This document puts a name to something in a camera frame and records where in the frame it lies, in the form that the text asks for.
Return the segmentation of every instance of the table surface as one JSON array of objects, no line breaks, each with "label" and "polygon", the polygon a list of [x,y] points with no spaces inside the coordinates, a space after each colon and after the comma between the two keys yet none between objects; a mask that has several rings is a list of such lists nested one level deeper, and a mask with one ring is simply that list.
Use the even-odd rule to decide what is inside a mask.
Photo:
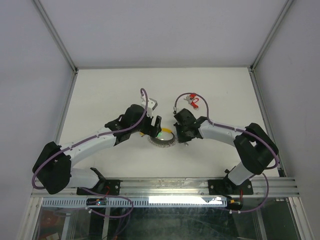
[{"label": "table surface", "polygon": [[[81,69],[72,93],[60,143],[74,142],[124,114],[131,104],[140,104],[140,88],[145,88],[158,107],[161,126],[175,130],[173,105],[178,95],[196,92],[209,104],[210,118],[216,122],[247,126],[254,122],[264,128],[247,68],[133,68]],[[193,110],[180,99],[177,107],[189,109],[196,118],[206,115],[202,100]],[[139,133],[121,144],[101,150],[75,165],[97,168],[105,177],[184,178],[224,177],[240,162],[236,149],[210,139],[194,139],[189,146],[176,144],[159,148]],[[276,177],[276,169],[265,171]]]}]

